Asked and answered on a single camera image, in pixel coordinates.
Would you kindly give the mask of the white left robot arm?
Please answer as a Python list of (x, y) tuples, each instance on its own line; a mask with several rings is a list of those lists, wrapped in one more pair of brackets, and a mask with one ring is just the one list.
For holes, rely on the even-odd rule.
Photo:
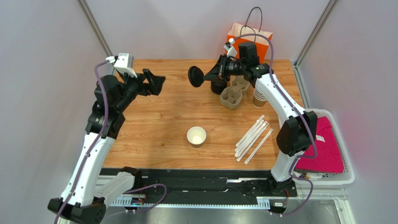
[(147, 187), (142, 172), (124, 167), (112, 180), (96, 188), (105, 158), (125, 122), (123, 112), (139, 95), (159, 95), (166, 80), (149, 69), (136, 77), (124, 75), (97, 78), (96, 101), (85, 128), (85, 140), (72, 177), (58, 198), (49, 201), (48, 209), (56, 215), (55, 223), (66, 220), (78, 224), (99, 224), (106, 209), (122, 194), (140, 193)]

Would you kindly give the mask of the brown paper cup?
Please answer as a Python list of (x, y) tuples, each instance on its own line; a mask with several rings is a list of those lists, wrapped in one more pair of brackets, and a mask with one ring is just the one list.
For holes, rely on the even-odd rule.
[(192, 147), (199, 148), (203, 146), (207, 134), (202, 127), (194, 126), (187, 131), (186, 137)]

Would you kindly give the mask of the black cup lid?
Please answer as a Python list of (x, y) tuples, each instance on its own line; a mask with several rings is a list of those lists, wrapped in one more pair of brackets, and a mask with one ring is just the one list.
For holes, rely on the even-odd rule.
[(200, 87), (204, 82), (204, 73), (197, 66), (191, 66), (188, 70), (188, 78), (191, 85), (195, 88)]

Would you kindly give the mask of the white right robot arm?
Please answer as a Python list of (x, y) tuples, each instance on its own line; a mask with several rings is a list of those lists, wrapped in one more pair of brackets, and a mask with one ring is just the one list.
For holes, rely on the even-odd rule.
[(240, 43), (238, 49), (239, 59), (220, 55), (206, 74), (192, 66), (188, 72), (189, 80), (194, 87), (200, 87), (204, 81), (224, 84), (230, 80), (230, 76), (243, 76), (256, 91), (265, 96), (282, 123), (277, 135), (279, 154), (267, 179), (269, 193), (279, 195), (292, 181), (292, 170), (298, 159), (303, 157), (309, 147), (315, 148), (318, 117), (313, 111), (305, 111), (290, 97), (270, 64), (260, 63), (254, 42)]

